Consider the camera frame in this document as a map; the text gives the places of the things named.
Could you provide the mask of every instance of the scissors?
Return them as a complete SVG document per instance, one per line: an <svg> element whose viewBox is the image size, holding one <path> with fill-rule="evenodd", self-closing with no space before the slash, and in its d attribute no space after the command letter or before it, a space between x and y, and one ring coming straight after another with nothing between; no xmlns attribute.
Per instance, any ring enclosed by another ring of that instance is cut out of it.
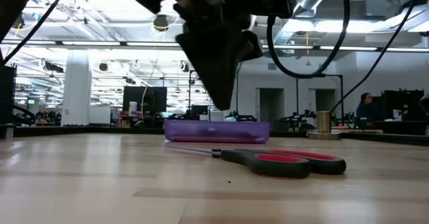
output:
<svg viewBox="0 0 429 224"><path fill-rule="evenodd" d="M289 150L197 150L170 146L180 150L189 150L211 154L213 158L242 164L250 171L278 178L307 178L310 172L318 174L342 174L346 162L339 157L309 152Z"/></svg>

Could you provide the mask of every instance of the scissor blade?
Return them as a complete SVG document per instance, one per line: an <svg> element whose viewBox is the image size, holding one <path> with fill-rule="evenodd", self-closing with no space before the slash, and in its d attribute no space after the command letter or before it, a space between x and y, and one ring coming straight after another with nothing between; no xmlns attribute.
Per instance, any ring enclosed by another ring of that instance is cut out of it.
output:
<svg viewBox="0 0 429 224"><path fill-rule="evenodd" d="M193 152L200 152L200 153L205 153L205 154L214 154L214 155L219 155L220 152L213 152L213 151L208 151L208 150L197 150L197 149L192 149L192 148L183 148L183 147L175 147L175 146L168 146L169 148L176 148L179 150L189 150L189 151L193 151Z"/></svg>

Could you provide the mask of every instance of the woman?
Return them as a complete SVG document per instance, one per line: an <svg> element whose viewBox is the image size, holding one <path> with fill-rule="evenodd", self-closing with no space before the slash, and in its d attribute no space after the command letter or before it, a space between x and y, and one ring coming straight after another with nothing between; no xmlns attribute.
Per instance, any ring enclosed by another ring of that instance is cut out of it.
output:
<svg viewBox="0 0 429 224"><path fill-rule="evenodd" d="M377 109L373 105L373 96L369 93L361 95L361 103L356 110L357 118L366 118L368 120L379 120Z"/></svg>

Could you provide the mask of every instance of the purple box lid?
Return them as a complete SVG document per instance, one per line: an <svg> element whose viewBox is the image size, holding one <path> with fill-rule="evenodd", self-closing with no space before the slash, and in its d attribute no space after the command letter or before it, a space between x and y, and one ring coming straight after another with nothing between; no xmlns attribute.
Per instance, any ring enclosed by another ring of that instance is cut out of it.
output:
<svg viewBox="0 0 429 224"><path fill-rule="evenodd" d="M166 121L166 139L171 142L220 142L264 144L269 123L232 121Z"/></svg>

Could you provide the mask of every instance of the wooden table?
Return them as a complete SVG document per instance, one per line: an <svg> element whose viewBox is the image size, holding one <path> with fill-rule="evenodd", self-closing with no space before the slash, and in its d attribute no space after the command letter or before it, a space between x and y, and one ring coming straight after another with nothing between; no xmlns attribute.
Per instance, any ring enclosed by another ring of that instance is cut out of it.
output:
<svg viewBox="0 0 429 224"><path fill-rule="evenodd" d="M161 135L76 134L0 142L2 224L428 223L429 148L271 138L261 148L342 156L344 176L258 176L166 147Z"/></svg>

